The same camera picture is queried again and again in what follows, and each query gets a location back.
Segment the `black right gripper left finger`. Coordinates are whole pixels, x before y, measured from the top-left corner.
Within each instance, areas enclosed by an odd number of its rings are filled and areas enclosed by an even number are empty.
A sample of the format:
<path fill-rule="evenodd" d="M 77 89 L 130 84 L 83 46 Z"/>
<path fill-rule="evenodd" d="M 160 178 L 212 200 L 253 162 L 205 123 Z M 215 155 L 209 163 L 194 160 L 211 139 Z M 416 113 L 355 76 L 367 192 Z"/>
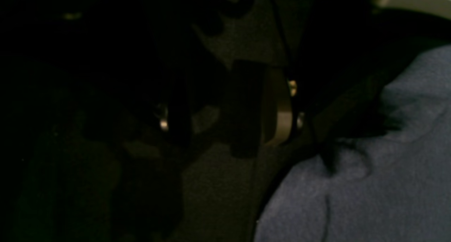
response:
<path fill-rule="evenodd" d="M 224 31 L 221 0 L 140 0 L 163 73 L 160 106 L 172 142 L 187 145 L 193 135 L 192 115 L 216 105 L 226 79 L 225 66 L 195 32 Z"/>

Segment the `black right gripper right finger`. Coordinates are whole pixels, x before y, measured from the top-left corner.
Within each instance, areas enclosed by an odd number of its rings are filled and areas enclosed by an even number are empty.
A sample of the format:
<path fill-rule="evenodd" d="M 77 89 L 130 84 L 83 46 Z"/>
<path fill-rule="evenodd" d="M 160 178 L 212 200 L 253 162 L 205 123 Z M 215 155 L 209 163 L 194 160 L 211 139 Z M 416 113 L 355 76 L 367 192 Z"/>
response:
<path fill-rule="evenodd" d="M 281 146 L 351 85 L 401 73 L 422 51 L 450 43 L 450 0 L 314 0 L 288 66 L 245 75 L 256 112 L 231 146 L 256 157 Z"/>

